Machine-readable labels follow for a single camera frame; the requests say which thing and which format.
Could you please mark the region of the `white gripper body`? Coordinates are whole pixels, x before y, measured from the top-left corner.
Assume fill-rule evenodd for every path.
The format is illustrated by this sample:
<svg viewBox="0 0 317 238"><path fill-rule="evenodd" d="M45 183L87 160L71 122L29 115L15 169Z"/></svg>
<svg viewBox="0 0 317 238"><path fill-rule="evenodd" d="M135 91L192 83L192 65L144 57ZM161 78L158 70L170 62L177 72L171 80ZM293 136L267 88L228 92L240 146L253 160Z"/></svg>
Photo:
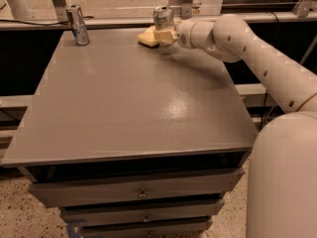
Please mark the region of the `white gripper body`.
<svg viewBox="0 0 317 238"><path fill-rule="evenodd" d="M192 31L197 24L193 20L182 20L176 25L176 39L178 44L186 49L195 49L194 41L192 40Z"/></svg>

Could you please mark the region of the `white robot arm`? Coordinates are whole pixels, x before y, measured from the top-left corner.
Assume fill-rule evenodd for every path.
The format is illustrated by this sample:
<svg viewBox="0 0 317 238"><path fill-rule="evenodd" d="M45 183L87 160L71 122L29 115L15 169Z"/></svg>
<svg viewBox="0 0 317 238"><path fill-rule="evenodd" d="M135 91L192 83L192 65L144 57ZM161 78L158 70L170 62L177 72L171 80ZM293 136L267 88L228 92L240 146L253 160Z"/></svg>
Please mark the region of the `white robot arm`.
<svg viewBox="0 0 317 238"><path fill-rule="evenodd" d="M283 114L251 152L246 238L317 238L317 76L258 37L241 17L215 21L155 16L155 38L242 60Z"/></svg>

